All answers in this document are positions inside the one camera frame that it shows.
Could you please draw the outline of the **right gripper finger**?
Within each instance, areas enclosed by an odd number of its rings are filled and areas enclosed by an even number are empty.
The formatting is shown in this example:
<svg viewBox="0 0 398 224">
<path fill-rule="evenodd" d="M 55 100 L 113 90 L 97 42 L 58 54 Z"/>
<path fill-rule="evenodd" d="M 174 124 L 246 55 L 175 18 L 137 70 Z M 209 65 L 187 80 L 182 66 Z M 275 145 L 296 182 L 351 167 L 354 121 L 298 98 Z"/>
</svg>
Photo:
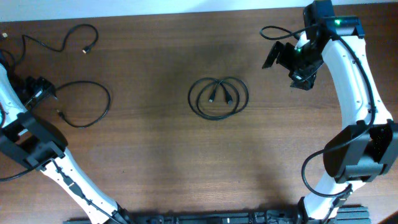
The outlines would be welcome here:
<svg viewBox="0 0 398 224">
<path fill-rule="evenodd" d="M 313 88 L 316 80 L 316 75 L 311 75 L 303 80 L 293 81 L 290 86 L 292 88 L 297 88 L 305 91 L 309 91 Z"/>
<path fill-rule="evenodd" d="M 277 59 L 277 57 L 279 56 L 279 54 L 281 53 L 281 51 L 283 51 L 283 49 L 284 49 L 284 44 L 277 41 L 270 49 L 266 61 L 262 66 L 262 69 L 270 68 Z"/>
</svg>

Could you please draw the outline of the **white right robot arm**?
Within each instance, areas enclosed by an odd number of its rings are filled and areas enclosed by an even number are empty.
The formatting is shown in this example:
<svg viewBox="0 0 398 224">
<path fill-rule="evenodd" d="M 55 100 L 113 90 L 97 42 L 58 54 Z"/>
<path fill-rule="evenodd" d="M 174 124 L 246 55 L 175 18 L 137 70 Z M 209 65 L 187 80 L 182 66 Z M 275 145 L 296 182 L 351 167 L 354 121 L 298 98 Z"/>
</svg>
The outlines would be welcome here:
<svg viewBox="0 0 398 224">
<path fill-rule="evenodd" d="M 397 159 L 397 124 L 377 92 L 356 16 L 320 16 L 274 38 L 264 68 L 289 70 L 292 87 L 309 90 L 326 65 L 340 104 L 342 129 L 323 149 L 325 173 L 291 211 L 269 210 L 267 223 L 356 223 L 358 208 L 345 209 L 352 193 L 389 172 Z"/>
</svg>

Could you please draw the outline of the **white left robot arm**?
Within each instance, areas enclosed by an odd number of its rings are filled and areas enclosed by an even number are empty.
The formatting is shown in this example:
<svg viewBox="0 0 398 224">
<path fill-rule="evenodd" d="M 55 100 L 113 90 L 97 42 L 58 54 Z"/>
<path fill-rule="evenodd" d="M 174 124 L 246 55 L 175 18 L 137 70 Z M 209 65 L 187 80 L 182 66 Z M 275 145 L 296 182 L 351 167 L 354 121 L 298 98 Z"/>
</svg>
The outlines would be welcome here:
<svg viewBox="0 0 398 224">
<path fill-rule="evenodd" d="M 80 169 L 65 136 L 32 114 L 14 91 L 1 67 L 1 152 L 54 180 L 88 215 L 92 223 L 132 223 L 127 210 L 103 193 Z"/>
</svg>

